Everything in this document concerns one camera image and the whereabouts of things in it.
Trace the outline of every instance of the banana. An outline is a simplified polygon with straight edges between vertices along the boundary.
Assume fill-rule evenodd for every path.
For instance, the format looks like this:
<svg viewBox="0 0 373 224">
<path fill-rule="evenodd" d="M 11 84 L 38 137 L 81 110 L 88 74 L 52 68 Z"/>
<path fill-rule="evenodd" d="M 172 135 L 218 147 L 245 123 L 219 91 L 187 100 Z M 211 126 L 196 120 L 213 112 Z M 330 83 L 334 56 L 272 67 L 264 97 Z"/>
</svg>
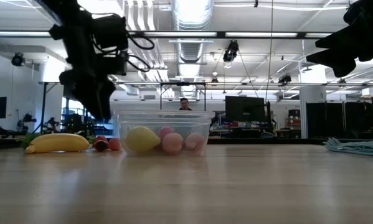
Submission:
<svg viewBox="0 0 373 224">
<path fill-rule="evenodd" d="M 54 151 L 79 152 L 89 147 L 89 142 L 76 134 L 45 134 L 32 140 L 25 152 L 28 154 Z"/>
</svg>

